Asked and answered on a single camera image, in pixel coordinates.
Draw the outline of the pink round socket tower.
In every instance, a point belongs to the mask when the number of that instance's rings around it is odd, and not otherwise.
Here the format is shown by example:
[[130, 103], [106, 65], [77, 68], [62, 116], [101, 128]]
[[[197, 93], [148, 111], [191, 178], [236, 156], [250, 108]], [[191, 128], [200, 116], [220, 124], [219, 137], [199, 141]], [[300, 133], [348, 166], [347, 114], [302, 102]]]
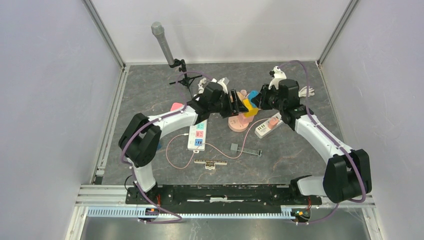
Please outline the pink round socket tower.
[[241, 113], [237, 116], [232, 116], [228, 118], [227, 124], [230, 130], [241, 133], [244, 132], [249, 124], [253, 121], [254, 115], [245, 116], [244, 113]]

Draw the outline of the yellow cube adapter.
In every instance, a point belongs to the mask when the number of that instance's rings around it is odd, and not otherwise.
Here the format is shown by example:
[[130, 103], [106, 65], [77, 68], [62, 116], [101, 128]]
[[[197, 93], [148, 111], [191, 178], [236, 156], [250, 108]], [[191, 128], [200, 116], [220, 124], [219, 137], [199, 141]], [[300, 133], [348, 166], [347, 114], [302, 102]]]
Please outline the yellow cube adapter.
[[247, 108], [247, 112], [244, 112], [242, 115], [245, 118], [250, 118], [250, 117], [254, 117], [258, 114], [259, 109], [255, 106], [253, 106], [253, 104], [250, 102], [249, 99], [244, 99], [242, 101], [242, 103], [244, 104], [244, 106]]

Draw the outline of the pink plug adapter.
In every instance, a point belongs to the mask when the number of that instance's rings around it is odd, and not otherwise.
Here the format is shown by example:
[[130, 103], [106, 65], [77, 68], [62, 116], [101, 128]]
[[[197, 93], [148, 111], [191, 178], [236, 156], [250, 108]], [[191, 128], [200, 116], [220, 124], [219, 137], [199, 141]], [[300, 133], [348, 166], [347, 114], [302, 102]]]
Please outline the pink plug adapter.
[[170, 111], [171, 111], [171, 112], [172, 112], [172, 111], [177, 111], [177, 110], [182, 109], [183, 107], [184, 107], [184, 104], [179, 103], [179, 102], [174, 102], [174, 103], [172, 104], [171, 108], [170, 108]]

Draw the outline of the long white power strip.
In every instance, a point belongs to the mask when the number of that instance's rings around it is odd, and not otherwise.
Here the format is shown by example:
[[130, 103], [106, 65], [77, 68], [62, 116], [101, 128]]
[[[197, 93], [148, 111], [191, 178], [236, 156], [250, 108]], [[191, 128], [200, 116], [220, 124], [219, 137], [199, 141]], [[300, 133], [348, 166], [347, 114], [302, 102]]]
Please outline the long white power strip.
[[208, 120], [204, 120], [196, 125], [189, 127], [187, 149], [194, 152], [203, 152], [206, 148]]

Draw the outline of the light blue cube adapter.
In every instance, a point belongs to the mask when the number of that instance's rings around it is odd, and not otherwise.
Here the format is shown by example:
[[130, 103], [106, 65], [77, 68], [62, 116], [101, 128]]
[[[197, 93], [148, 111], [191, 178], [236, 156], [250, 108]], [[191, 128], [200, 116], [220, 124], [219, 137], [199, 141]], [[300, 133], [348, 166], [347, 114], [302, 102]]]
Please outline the light blue cube adapter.
[[247, 99], [249, 101], [249, 103], [251, 104], [251, 106], [253, 108], [257, 108], [260, 109], [260, 103], [261, 103], [261, 93], [258, 92], [257, 90], [252, 90], [248, 95], [247, 95]]

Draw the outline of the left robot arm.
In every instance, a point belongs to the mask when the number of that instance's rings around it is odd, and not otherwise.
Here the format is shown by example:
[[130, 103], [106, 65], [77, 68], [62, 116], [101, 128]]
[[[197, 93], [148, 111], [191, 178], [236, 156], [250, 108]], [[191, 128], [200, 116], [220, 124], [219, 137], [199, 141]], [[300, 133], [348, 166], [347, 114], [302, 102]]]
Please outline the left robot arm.
[[218, 113], [222, 118], [237, 116], [248, 112], [232, 89], [227, 91], [224, 84], [210, 82], [202, 93], [194, 96], [182, 107], [155, 116], [136, 114], [122, 134], [118, 145], [121, 148], [121, 161], [132, 168], [139, 188], [138, 197], [145, 204], [157, 198], [157, 184], [153, 176], [154, 159], [160, 139], [179, 129], [197, 125], [207, 120], [211, 114]]

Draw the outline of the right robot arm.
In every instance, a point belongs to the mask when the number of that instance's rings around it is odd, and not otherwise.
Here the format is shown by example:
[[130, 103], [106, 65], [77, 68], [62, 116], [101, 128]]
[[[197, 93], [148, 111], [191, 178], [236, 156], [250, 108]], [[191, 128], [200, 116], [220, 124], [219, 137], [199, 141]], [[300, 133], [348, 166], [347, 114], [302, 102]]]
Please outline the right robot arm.
[[292, 79], [264, 84], [252, 102], [261, 110], [277, 110], [281, 120], [302, 136], [326, 163], [324, 175], [291, 180], [289, 199], [302, 204], [309, 196], [327, 197], [333, 203], [364, 202], [372, 191], [370, 157], [353, 149], [328, 131], [313, 111], [301, 103], [299, 83]]

